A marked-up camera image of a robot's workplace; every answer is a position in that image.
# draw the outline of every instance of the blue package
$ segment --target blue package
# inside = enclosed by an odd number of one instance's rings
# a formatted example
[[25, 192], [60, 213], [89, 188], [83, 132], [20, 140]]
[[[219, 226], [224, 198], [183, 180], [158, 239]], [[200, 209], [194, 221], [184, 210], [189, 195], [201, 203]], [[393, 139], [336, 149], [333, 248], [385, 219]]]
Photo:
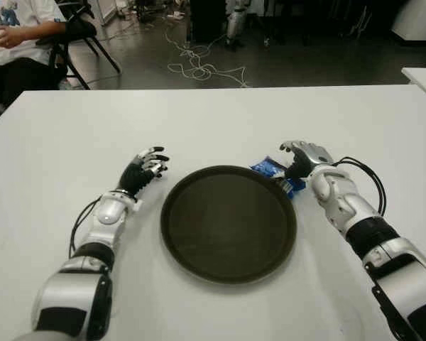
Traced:
[[[267, 156], [263, 161], [251, 166], [251, 169], [266, 178], [272, 178], [278, 173], [285, 172], [287, 168]], [[306, 183], [301, 179], [277, 178], [276, 183], [284, 190], [290, 199], [293, 198], [295, 192], [306, 188]]]

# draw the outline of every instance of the chair leg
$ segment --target chair leg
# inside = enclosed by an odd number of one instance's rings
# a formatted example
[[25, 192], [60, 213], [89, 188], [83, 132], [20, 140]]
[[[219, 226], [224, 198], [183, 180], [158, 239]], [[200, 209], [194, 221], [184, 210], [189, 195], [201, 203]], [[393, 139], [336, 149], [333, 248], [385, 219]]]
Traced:
[[84, 42], [87, 44], [87, 46], [90, 48], [90, 50], [93, 51], [93, 53], [95, 55], [97, 55], [97, 57], [99, 56], [98, 51], [96, 51], [96, 49], [93, 47], [93, 45], [88, 41], [88, 39], [84, 39]]
[[114, 69], [120, 73], [120, 67], [114, 62], [114, 60], [111, 58], [111, 56], [107, 53], [107, 51], [102, 47], [101, 43], [96, 39], [96, 37], [92, 37], [92, 40], [95, 44], [97, 44], [98, 48], [101, 50], [101, 52], [103, 53], [104, 57], [107, 58], [107, 60], [109, 61], [109, 63], [111, 63], [111, 65], [114, 67]]
[[79, 74], [79, 72], [77, 71], [77, 69], [75, 68], [75, 66], [72, 64], [71, 58], [67, 58], [66, 59], [66, 63], [70, 67], [72, 73], [74, 73], [74, 76], [79, 80], [80, 84], [84, 87], [84, 89], [90, 90], [90, 87], [84, 81], [84, 78], [82, 78], [82, 76]]

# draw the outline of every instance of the person's hand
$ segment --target person's hand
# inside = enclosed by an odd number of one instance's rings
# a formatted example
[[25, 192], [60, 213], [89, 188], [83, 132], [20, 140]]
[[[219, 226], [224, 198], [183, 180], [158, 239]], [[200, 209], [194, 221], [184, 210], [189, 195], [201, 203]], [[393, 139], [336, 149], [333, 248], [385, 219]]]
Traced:
[[0, 25], [0, 46], [13, 48], [25, 40], [23, 29]]

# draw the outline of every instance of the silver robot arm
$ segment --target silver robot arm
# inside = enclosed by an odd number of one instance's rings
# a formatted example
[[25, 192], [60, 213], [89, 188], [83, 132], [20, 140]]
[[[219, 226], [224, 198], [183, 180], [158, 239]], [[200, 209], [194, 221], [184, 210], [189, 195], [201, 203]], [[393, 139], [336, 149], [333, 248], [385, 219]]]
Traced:
[[153, 147], [126, 167], [115, 190], [98, 200], [93, 226], [79, 248], [40, 289], [32, 312], [34, 332], [18, 341], [99, 340], [110, 319], [111, 270], [126, 217], [138, 209], [140, 189], [166, 171], [166, 156]]
[[235, 48], [237, 38], [243, 33], [250, 5], [251, 0], [235, 0], [234, 11], [228, 18], [226, 47]]
[[426, 257], [360, 196], [324, 148], [304, 141], [280, 148], [295, 154], [285, 177], [307, 178], [329, 222], [362, 260], [395, 337], [426, 340]]

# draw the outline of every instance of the white t-shirt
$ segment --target white t-shirt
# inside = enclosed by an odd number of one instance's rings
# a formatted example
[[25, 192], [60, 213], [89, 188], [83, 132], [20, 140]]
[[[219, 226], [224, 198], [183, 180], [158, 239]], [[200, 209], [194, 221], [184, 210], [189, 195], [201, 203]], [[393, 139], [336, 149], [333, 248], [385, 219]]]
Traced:
[[[37, 26], [45, 21], [65, 21], [54, 0], [0, 0], [0, 25]], [[0, 47], [0, 65], [17, 58], [31, 58], [49, 63], [50, 46], [36, 46], [36, 40], [27, 40], [14, 48]]]

